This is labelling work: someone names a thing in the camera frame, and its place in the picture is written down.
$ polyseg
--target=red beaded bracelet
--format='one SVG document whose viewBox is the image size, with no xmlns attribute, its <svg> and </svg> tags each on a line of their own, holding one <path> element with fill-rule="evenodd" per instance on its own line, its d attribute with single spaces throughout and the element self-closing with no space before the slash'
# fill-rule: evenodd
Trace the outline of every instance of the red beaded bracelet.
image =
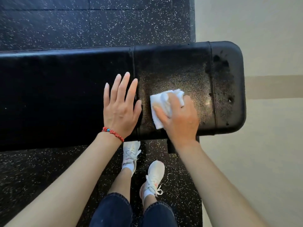
<svg viewBox="0 0 303 227">
<path fill-rule="evenodd" d="M 115 132 L 115 131 L 113 131 L 113 130 L 111 130 L 111 129 L 109 129 L 109 128 L 107 128 L 107 127 L 103 127 L 103 130 L 102 131 L 104 131 L 104 132 L 109 132 L 110 134 L 113 134 L 113 135 L 115 135 L 118 139 L 120 139 L 121 140 L 121 142 L 124 142 L 124 139 L 121 137 L 121 135 L 119 135 L 117 132 Z"/>
</svg>

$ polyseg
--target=white sneaker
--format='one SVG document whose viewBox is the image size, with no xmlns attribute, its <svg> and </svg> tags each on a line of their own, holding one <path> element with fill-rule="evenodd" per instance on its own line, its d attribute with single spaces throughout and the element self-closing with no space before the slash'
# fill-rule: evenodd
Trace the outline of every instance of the white sneaker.
<svg viewBox="0 0 303 227">
<path fill-rule="evenodd" d="M 137 168 L 137 157 L 141 153 L 140 141 L 131 141 L 123 143 L 123 162 L 122 169 L 128 167 L 131 169 L 132 174 Z"/>
<path fill-rule="evenodd" d="M 163 190 L 159 183 L 164 176 L 165 166 L 161 161 L 153 161 L 149 166 L 148 175 L 146 175 L 146 182 L 140 188 L 140 198 L 144 204 L 144 199 L 147 195 L 152 194 L 154 196 L 162 195 Z"/>
</svg>

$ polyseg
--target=tan stripe on wall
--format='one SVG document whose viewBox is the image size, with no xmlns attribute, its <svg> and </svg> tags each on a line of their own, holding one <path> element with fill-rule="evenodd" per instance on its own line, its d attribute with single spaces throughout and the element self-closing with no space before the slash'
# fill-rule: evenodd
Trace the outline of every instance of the tan stripe on wall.
<svg viewBox="0 0 303 227">
<path fill-rule="evenodd" d="M 303 75 L 246 76 L 246 99 L 303 98 Z"/>
</svg>

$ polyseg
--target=white paper towel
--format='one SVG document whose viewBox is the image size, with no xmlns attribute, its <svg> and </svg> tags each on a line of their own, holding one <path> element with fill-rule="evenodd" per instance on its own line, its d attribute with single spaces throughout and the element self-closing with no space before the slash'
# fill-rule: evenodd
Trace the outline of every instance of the white paper towel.
<svg viewBox="0 0 303 227">
<path fill-rule="evenodd" d="M 160 120 L 158 119 L 158 117 L 156 116 L 156 112 L 154 111 L 152 105 L 154 103 L 158 103 L 161 105 L 164 113 L 167 115 L 168 118 L 171 118 L 172 116 L 172 109 L 169 103 L 169 96 L 168 96 L 168 92 L 172 92 L 173 94 L 175 94 L 181 104 L 181 107 L 184 106 L 184 101 L 183 101 L 183 96 L 184 96 L 184 92 L 181 91 L 180 89 L 177 90 L 169 90 L 169 91 L 165 91 L 156 95 L 151 95 L 150 96 L 150 100 L 151 100 L 151 115 L 152 115 L 152 119 L 154 121 L 154 124 L 156 126 L 156 129 L 161 129 L 163 128 L 163 124 L 160 122 Z"/>
</svg>

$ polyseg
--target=left hand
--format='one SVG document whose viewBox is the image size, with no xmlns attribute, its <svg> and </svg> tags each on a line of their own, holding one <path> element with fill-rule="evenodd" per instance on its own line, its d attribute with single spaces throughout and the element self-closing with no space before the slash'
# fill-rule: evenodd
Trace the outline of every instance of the left hand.
<svg viewBox="0 0 303 227">
<path fill-rule="evenodd" d="M 113 84 L 110 97 L 108 83 L 105 85 L 103 96 L 104 126 L 114 130 L 124 139 L 133 131 L 142 111 L 141 100 L 138 100 L 134 106 L 138 79 L 132 81 L 125 99 L 129 77 L 130 74 L 127 72 L 121 81 L 122 77 L 118 74 Z"/>
</svg>

